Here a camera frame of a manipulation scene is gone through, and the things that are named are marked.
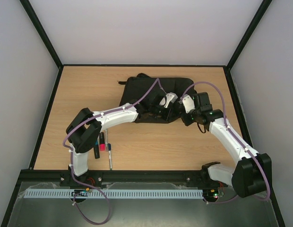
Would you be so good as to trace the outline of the blue cap white marker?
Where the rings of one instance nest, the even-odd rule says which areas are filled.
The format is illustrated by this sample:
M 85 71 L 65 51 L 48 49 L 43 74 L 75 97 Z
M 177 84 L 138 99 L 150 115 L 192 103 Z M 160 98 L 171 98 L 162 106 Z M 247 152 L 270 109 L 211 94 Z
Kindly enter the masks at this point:
M 108 154 L 109 154 L 109 168 L 110 170 L 112 170 L 112 147 L 110 143 L 108 143 Z

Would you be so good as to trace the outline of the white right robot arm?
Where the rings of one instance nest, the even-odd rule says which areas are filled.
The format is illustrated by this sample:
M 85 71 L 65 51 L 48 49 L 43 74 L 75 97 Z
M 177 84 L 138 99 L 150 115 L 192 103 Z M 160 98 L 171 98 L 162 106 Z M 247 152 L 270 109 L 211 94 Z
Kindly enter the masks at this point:
M 235 131 L 223 111 L 212 108 L 206 92 L 184 95 L 180 104 L 184 108 L 183 121 L 188 125 L 194 122 L 202 125 L 221 142 L 235 164 L 235 168 L 230 168 L 219 162 L 211 163 L 201 174 L 202 182 L 212 185 L 220 181 L 232 187 L 241 198 L 266 192 L 265 199 L 268 200 L 271 194 L 270 157 L 251 147 Z

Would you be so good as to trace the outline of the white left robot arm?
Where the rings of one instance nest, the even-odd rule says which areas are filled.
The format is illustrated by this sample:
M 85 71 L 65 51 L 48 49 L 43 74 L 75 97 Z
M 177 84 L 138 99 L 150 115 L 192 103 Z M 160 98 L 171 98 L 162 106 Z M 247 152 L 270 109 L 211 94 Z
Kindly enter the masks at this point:
M 155 95 L 136 105 L 126 103 L 120 107 L 97 112 L 82 109 L 66 129 L 66 141 L 72 154 L 70 168 L 75 176 L 88 171 L 88 152 L 95 146 L 100 133 L 106 129 L 128 122 L 169 123 L 178 118 L 172 107 L 178 96 L 175 93 Z

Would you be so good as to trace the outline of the black student backpack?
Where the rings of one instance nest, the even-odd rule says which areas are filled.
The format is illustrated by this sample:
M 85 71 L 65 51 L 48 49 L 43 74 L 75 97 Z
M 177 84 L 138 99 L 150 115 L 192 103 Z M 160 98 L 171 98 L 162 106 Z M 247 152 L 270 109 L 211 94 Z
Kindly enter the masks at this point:
M 152 86 L 156 78 L 152 78 L 145 73 L 139 73 L 135 77 L 129 77 L 126 81 L 119 81 L 124 86 L 120 106 L 138 101 Z M 135 123 L 172 123 L 181 117 L 184 108 L 179 100 L 184 91 L 194 82 L 189 78 L 165 77 L 159 79 L 160 84 L 155 84 L 147 96 L 140 101 L 135 108 L 138 117 Z M 166 100 L 165 95 L 174 93 L 177 98 L 174 103 L 164 108 L 160 102 Z

